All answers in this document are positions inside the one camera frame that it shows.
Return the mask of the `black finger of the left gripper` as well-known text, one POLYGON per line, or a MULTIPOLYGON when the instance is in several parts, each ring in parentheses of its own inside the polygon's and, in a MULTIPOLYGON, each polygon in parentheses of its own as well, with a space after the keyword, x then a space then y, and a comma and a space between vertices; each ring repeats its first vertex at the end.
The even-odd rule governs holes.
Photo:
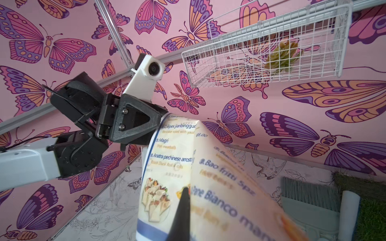
POLYGON ((128 94, 117 96, 116 102, 109 140, 121 145, 148 145, 167 109, 128 94))

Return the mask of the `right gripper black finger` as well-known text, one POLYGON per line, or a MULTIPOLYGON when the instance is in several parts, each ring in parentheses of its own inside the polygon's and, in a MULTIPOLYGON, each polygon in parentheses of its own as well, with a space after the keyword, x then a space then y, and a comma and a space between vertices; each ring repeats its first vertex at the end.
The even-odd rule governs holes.
POLYGON ((189 189, 185 187, 167 236, 167 241, 190 241, 191 199, 189 189))

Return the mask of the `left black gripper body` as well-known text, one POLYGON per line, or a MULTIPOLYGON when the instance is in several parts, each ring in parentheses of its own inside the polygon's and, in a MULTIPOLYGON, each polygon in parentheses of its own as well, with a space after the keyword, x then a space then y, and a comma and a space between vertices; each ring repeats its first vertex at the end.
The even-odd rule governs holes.
POLYGON ((120 123, 116 122, 117 116, 120 115, 120 101, 121 97, 114 94, 106 94, 104 96, 95 131, 95 136, 97 138, 106 140, 124 139, 119 130, 120 123))

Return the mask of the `laminated dim sum menu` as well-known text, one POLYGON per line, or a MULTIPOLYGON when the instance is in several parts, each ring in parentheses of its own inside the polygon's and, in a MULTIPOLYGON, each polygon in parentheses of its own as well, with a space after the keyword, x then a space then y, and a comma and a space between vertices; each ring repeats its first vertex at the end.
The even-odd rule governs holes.
POLYGON ((143 164, 137 240, 166 241, 185 187, 190 241, 307 239, 201 121, 168 113, 143 164))

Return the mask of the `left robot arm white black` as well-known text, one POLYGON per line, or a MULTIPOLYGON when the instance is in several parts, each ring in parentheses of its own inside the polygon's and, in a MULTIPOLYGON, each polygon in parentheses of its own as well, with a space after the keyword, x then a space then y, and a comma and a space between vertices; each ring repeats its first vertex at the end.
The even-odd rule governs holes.
POLYGON ((136 70, 121 96, 105 93, 86 73, 75 77, 54 92, 51 103, 78 131, 1 147, 1 191, 89 171, 110 143, 121 151, 147 145, 166 113, 150 102, 162 77, 136 70))

